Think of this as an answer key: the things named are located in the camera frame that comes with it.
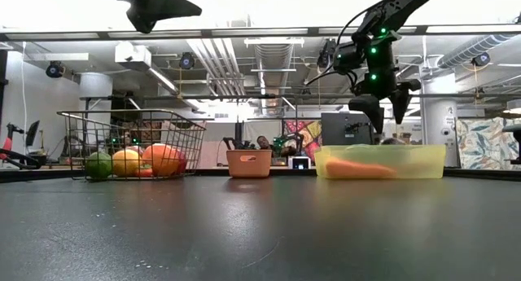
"metal wire basket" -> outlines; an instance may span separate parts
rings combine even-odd
[[[166,179],[194,173],[202,125],[161,109],[62,111],[71,169],[87,179]]]

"table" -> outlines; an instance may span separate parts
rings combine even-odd
[[[1,280],[515,280],[521,185],[0,184]]]

